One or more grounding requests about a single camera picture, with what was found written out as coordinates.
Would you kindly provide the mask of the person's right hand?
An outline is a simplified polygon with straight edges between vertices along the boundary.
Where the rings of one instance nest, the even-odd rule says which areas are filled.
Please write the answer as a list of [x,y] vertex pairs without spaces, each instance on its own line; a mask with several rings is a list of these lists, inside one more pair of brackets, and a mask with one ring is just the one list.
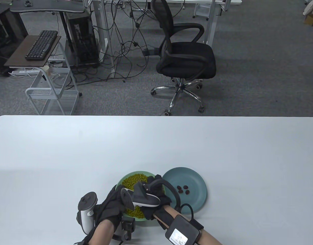
[[150,194],[155,195],[160,199],[158,207],[141,207],[140,210],[147,220],[153,220],[154,215],[163,222],[172,222],[173,217],[164,209],[165,205],[170,205],[171,199],[163,192],[162,184],[155,185],[151,188]]

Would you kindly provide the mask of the person's left hand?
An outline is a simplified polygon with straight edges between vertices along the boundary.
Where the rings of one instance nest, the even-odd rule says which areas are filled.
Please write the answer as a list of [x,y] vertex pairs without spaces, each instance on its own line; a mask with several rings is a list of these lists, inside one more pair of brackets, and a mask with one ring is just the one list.
[[106,199],[95,206],[95,225],[99,225],[104,220],[109,220],[113,224],[114,231],[116,231],[125,212],[125,206],[120,195],[123,188],[123,185],[114,186]]

